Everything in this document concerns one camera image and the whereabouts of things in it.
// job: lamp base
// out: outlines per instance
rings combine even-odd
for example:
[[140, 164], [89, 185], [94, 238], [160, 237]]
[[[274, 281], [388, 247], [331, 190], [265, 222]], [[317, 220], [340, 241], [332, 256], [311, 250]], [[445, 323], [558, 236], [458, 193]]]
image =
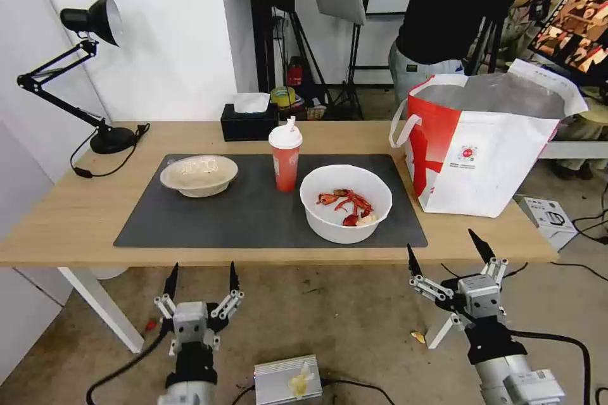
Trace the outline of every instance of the lamp base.
[[110, 128], [91, 138], [91, 150], [98, 154], [122, 152], [135, 144], [135, 133], [128, 128]]

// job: red and white bag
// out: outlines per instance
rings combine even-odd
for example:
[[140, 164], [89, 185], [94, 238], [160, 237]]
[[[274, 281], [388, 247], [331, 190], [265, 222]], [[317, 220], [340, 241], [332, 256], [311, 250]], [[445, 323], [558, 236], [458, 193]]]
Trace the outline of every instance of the red and white bag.
[[405, 144], [407, 168], [425, 212], [498, 216], [559, 122], [587, 106], [561, 76], [516, 60], [506, 74], [435, 75], [414, 87], [407, 121], [389, 141]]

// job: gray pants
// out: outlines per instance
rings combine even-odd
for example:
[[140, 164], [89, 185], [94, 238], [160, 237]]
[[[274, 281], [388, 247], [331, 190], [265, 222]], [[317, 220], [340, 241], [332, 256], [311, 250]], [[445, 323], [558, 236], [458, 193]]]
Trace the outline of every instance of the gray pants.
[[432, 65], [422, 65], [399, 52], [395, 43], [388, 54], [388, 66], [395, 85], [396, 106], [407, 100], [407, 94], [415, 85], [423, 83], [432, 75], [463, 72], [460, 60], [445, 60]]
[[[574, 122], [566, 127], [559, 135], [561, 140], [606, 140], [608, 141], [608, 126], [601, 125], [582, 117], [578, 117]], [[555, 160], [558, 165], [564, 168], [578, 171], [583, 163], [584, 158], [564, 158]], [[603, 170], [608, 163], [608, 160], [603, 158], [588, 159], [589, 166], [597, 170]]]

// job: lamp arm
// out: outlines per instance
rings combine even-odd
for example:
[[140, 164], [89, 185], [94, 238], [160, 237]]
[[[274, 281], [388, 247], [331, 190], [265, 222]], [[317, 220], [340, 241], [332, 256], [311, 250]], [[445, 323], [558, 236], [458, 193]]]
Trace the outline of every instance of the lamp arm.
[[[47, 70], [47, 68], [49, 68], [51, 65], [54, 65], [55, 63], [63, 60], [67, 56], [72, 55], [73, 53], [75, 53], [77, 51], [81, 51], [81, 50], [86, 52], [86, 55], [84, 57], [79, 58], [77, 61], [70, 63], [69, 65], [67, 65], [63, 68], [55, 68], [52, 70]], [[87, 61], [88, 59], [95, 57], [96, 54], [97, 54], [97, 42], [95, 40], [89, 40], [89, 39], [83, 40], [80, 43], [78, 43], [76, 46], [71, 48], [69, 51], [66, 51], [63, 54], [61, 54], [60, 56], [55, 57], [51, 61], [48, 61], [47, 63], [43, 64], [42, 66], [31, 71], [30, 73], [26, 73], [26, 74], [18, 76], [17, 84], [23, 90], [27, 90], [28, 92], [31, 92], [34, 95], [37, 95], [40, 98], [45, 99], [49, 103], [54, 104], [58, 108], [61, 108], [66, 112], [69, 112], [73, 116], [92, 125], [96, 129], [98, 129], [100, 132], [105, 132], [105, 131], [109, 130], [111, 127], [109, 127], [106, 124], [104, 118], [96, 118], [95, 116], [90, 115], [86, 111], [83, 111], [80, 108], [77, 108], [75, 106], [72, 106], [71, 104], [66, 103], [64, 100], [57, 98], [55, 95], [50, 94], [49, 92], [47, 92], [46, 90], [44, 90], [42, 88], [42, 86], [44, 84], [46, 84], [47, 82], [70, 71], [72, 68], [80, 65], [81, 63]]]

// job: beige bowl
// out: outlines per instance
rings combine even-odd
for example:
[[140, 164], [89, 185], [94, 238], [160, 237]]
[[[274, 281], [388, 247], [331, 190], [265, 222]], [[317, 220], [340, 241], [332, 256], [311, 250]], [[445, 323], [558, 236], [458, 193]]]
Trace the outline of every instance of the beige bowl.
[[236, 177], [239, 167], [219, 155], [199, 155], [171, 163], [160, 173], [160, 182], [188, 197], [221, 193]]

